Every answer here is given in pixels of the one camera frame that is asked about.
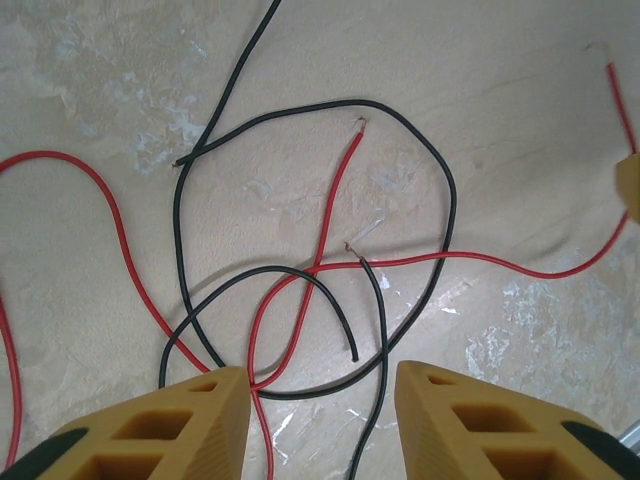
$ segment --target wire tip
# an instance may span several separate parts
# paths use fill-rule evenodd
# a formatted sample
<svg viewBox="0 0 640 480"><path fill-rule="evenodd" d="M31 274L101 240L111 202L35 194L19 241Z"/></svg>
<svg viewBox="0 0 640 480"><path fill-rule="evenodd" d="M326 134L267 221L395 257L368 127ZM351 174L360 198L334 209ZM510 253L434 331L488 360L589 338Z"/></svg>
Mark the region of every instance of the wire tip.
<svg viewBox="0 0 640 480"><path fill-rule="evenodd" d="M358 117L356 118L353 126L355 127L358 122L360 122L360 133L364 133L364 129L367 128L367 123L369 123L369 119L367 117Z"/></svg>
<svg viewBox="0 0 640 480"><path fill-rule="evenodd" d="M358 260L362 260L362 258L363 258L362 255L360 255L353 248L351 248L351 244L349 242L344 242L344 249L349 253L353 253L356 257L358 257Z"/></svg>

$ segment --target concrete floor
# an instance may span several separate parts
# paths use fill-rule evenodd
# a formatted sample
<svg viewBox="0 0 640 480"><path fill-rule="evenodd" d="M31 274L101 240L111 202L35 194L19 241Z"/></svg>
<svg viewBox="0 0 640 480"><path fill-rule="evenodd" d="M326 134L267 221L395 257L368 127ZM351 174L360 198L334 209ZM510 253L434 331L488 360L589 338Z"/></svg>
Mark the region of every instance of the concrete floor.
<svg viewBox="0 0 640 480"><path fill-rule="evenodd" d="M2 7L0 153L61 149L93 165L123 210L134 259L172 324L184 315L171 202L178 171L235 59L269 2L16 1ZM628 154L593 40L611 46L640 124L636 0L285 0L254 51L219 132L259 113L351 96L415 122L451 165L459 190L455 249L556 271L590 257L623 206L613 166ZM343 180L327 251L345 240L370 258L438 248L446 185L434 160L382 114L357 108L269 123L197 163L183 203L187 268L202 298L249 266L308 262L328 182L354 121L370 117ZM148 392L160 333L127 276L108 207L81 172L54 162L2 178L2 294L26 395L21 453L80 415ZM419 359L576 409L619 433L640 416L640 238L630 225L604 261L545 282L449 261L433 301L392 363ZM377 271L390 328L431 265ZM225 358L245 363L255 305L274 278L243 283L200 319ZM364 357L377 347L361 272L322 276L342 301ZM280 355L298 287L274 304L258 365ZM353 369L316 296L280 390ZM200 358L204 351L189 332ZM170 381L196 374L180 355ZM277 478L342 478L372 405L374 375L316 401L266 402ZM0 452L11 426L0 361ZM392 396L362 478L402 478ZM264 476L257 422L246 478Z"/></svg>

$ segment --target red wire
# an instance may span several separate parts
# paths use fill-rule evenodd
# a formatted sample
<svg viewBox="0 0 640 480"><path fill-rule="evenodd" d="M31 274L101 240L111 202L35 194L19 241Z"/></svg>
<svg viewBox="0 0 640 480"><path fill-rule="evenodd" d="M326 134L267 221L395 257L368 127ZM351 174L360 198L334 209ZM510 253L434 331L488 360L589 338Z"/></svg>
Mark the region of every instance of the red wire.
<svg viewBox="0 0 640 480"><path fill-rule="evenodd" d="M138 272L136 271L136 267L133 263L133 259L131 258L131 252L129 250L129 244L127 242L127 236L124 231L124 225L122 223L122 216L120 215L120 210L118 209L118 204L116 203L111 190L105 183L104 180L98 175L98 173L93 170L89 165L84 163L82 160L73 157L71 155L67 155L66 153L55 152L50 150L42 150L42 151L34 151L34 152L25 152L19 155L15 155L7 160L4 160L0 163L0 173L3 173L5 170L13 167L22 162L27 162L29 160L35 160L40 158L50 158L55 160L61 160L63 162L70 163L78 167L80 170L85 172L91 179L96 183L98 188L104 194L104 197L109 204L109 208L111 209L111 214L113 215L113 221L116 224L116 231L118 232L118 240L120 241L120 248L122 249L122 256L124 257L124 262L127 265L127 270L129 271L129 276L133 281L133 284L140 295L143 303L151 313L151 316L158 323L160 328L167 334L167 336L171 336L173 330L167 322L162 317L162 314L155 307L151 298L147 294L147 291L142 284L142 280L138 276ZM16 352L13 345L13 338L11 336L11 329L9 327L9 322L7 320L6 312L4 311L4 306L2 309L2 316L0 317L0 329L2 330L2 338L4 339L5 348L7 351L7 358L9 361L9 373L11 376L11 385L13 391L13 432L11 434L11 441L9 444L9 453L7 455L7 461L5 468L13 465L16 459L16 454L18 451L18 444L20 442L20 424L22 418L22 395L21 395L21 387L20 387L20 372L18 370L18 361ZM191 363L198 368L201 372L208 372L209 369L198 360L195 355L184 345L182 342L176 342L176 345L180 349L180 351L191 361Z"/></svg>
<svg viewBox="0 0 640 480"><path fill-rule="evenodd" d="M7 453L7 461L4 467L9 468L16 461L18 446L20 445L20 430L22 429L22 386L20 384L18 356L16 355L13 338L11 338L9 320L7 319L7 312L5 312L4 310L4 302L2 301L2 296L0 296L0 330L2 331L4 349L7 352L7 361L9 362L11 395L13 397L13 427L11 434L11 443L9 444L9 452Z"/></svg>
<svg viewBox="0 0 640 480"><path fill-rule="evenodd" d="M636 153L637 152L637 147L636 147L636 140L635 140L635 136L633 133L633 128L631 126L631 121L629 120L629 117L627 115L626 109L625 109L625 105L624 105L624 101L622 99L622 94L620 92L620 85L618 83L618 78L616 75L616 71L615 71L615 67L613 65L613 63L609 63L606 67L606 71L607 71L607 76L609 78L609 83L611 86L611 90L613 93L613 97L614 97L614 101L616 104L616 109L618 111L618 115L620 117L620 120L622 122L627 140L629 142L629 145L631 147L631 151L632 153ZM333 202L338 190L338 186L340 183L340 180L342 178L342 175L344 174L344 171L349 163L349 161L351 160L351 157L353 156L353 153L355 152L355 149L357 148L357 146L360 143L360 140L362 139L362 134L363 132L361 131L356 138L354 139L354 141L351 143L351 145L349 146L349 149L347 150L346 155L344 156L342 162L340 163L340 166L336 172L336 175L333 179L333 183L331 185L331 190L329 192L329 197L327 200L327 206L325 208L325 214L324 214L324 219L322 222L322 228L320 231L320 239L318 241L318 249L316 251L316 257L313 263L313 266L310 268L307 268L305 271L307 273L310 273L312 275L317 275L319 272L322 271L328 271L328 270L338 270L338 269L343 269L343 268L362 268L362 266L358 263L358 262L343 262L343 263L333 263L333 264L325 264L325 265L320 265L321 261L322 261L322 255L324 252L324 246L326 244L326 240L327 240L327 235L328 235L328 231L329 231L329 223L330 223L330 219L331 219L331 208L333 207ZM397 267L397 266L401 266L401 265L410 265L413 263L418 263L418 262L424 262L424 261L428 261L428 260L437 260L440 258L472 258L472 259L476 259L476 260L482 260L482 261L486 261L489 263L494 263L497 265L501 265L503 267L509 268L511 270L514 270L516 272L522 273L524 275L528 275L531 277L535 277L535 278L541 278L541 279L546 279L546 280L555 280L555 279L561 279L561 278L566 278L572 275L576 275L580 272L583 272L584 270L588 269L589 267L593 266L596 262L598 262L613 246L613 244L616 242L616 240L619 238L620 234L622 233L622 230L628 220L628 213L625 212L622 215L622 218L620 219L620 221L618 222L618 225L615 229L615 231L613 232L613 234L611 235L611 238L609 238L609 240L605 243L605 245L600 249L600 251L598 251L598 253L596 253L590 260L586 261L585 263L583 263L582 265L579 265L577 267L571 268L569 270L563 271L563 272L557 272L557 273L545 273L545 272L538 272L536 270L531 270L525 267L521 267L519 265L516 265L515 263L509 262L507 260L503 260L501 258L498 257L494 257L491 255L485 255L482 253L474 253L474 252L437 252L437 253L430 253L430 254L426 254L426 255L418 255L415 257L410 257L410 258L404 258L404 259L398 259L398 260L386 260L386 261L376 261L376 262L370 262L372 267ZM271 438L270 438L270 434L269 434L269 426L268 426L268 422L264 413L264 410L262 409L262 405L260 403L260 397L257 395L257 392L263 388L266 388L267 386L271 385L273 382L275 382L281 375L282 373L284 373L284 370L286 369L286 367L288 366L291 358L293 357L293 353L296 349L298 340L300 338L300 333L302 331L302 325L304 323L304 318L305 318L305 314L307 311L307 307L309 305L309 300L311 299L311 292L313 291L313 285L311 284L307 284L306 290L305 290L305 295L302 301L302 305L300 307L300 311L298 313L298 317L296 319L296 323L294 325L294 330L293 330L293 334L291 335L291 340L289 342L289 345L287 346L287 350L285 351L285 355L283 357L283 361L281 362L281 364L278 366L278 368L276 369L276 371L269 376L267 379L263 380L260 383L255 383L255 371L254 371L254 359L255 359L255 349L256 349L256 344L258 341L258 332L260 329L260 325L262 323L262 318L264 316L264 313L267 309L267 307L269 306L269 304L271 303L271 301L273 300L273 298L275 298L275 296L284 288L286 287L288 284L290 284L291 282L293 282L294 280L296 280L298 277L295 276L290 276L290 277L285 277L283 280L281 280L280 282L278 282L269 292L268 294L265 296L265 298L263 299L262 303L260 304L258 311L256 312L254 321L253 321L253 325L251 328L251 336L250 336L250 340L249 340L249 347L248 347L248 352L247 352L247 368L249 370L249 379L251 382L251 389L252 389L252 397L254 399L254 403L256 406L256 413L258 415L258 419L260 421L260 425L262 426L263 429L263 436L264 436L264 440L265 440L265 447L266 447L266 454L267 454L267 478L268 480L273 480L273 475L274 475L274 458L273 458L273 447L272 447L272 443L271 443Z"/></svg>

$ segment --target wire insulation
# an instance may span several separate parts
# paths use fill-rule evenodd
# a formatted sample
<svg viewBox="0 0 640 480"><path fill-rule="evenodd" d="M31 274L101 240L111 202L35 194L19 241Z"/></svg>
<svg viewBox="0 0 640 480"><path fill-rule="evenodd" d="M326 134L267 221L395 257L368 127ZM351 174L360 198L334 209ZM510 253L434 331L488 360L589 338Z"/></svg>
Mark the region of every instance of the wire insulation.
<svg viewBox="0 0 640 480"><path fill-rule="evenodd" d="M371 270L371 266L364 257L360 257L360 264L367 274L367 278L371 282L371 287L376 296L376 303L378 305L378 318L380 319L380 354L382 355L382 361L380 362L380 381L378 384L378 393L373 404L373 409L369 414L367 423L360 434L360 439L356 444L356 448L351 457L351 465L349 467L349 480L355 480L356 472L358 471L358 465L360 459L364 453L364 449L367 446L367 441L373 432L373 429L380 418L380 412L382 411L382 405L384 404L384 395L387 391L387 381L389 378L389 340L387 334L387 314L384 307L384 297L382 296L382 290L378 284L376 276Z"/></svg>

